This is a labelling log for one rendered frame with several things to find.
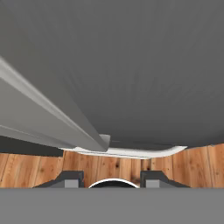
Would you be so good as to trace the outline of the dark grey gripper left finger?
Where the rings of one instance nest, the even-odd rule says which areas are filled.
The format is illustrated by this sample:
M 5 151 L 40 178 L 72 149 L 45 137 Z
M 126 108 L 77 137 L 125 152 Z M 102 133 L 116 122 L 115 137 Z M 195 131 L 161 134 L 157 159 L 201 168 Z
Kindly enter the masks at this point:
M 43 184 L 36 185 L 36 188 L 83 188 L 84 171 L 62 171 L 56 179 Z

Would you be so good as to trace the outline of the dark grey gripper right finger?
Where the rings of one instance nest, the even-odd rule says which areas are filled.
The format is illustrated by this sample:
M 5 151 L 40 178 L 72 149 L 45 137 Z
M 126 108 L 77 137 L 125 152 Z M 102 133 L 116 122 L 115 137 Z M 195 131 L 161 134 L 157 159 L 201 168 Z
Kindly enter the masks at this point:
M 141 171 L 141 188 L 188 188 L 177 181 L 169 179 L 162 171 Z

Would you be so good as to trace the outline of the grey fridge door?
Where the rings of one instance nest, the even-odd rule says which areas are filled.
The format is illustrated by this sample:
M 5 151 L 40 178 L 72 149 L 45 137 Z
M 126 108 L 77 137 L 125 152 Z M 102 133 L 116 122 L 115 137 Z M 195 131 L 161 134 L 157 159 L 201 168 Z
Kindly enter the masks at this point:
M 224 0 L 0 0 L 0 57 L 109 136 L 104 152 L 0 136 L 9 152 L 161 158 L 224 144 Z

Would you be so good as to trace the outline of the white and black round object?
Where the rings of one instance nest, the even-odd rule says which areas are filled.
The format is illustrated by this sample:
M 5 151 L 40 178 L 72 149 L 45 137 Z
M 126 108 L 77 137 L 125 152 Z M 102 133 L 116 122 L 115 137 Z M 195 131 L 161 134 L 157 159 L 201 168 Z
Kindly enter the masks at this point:
M 138 188 L 138 185 L 122 178 L 105 178 L 94 182 L 90 188 L 103 187 L 122 187 L 122 188 Z

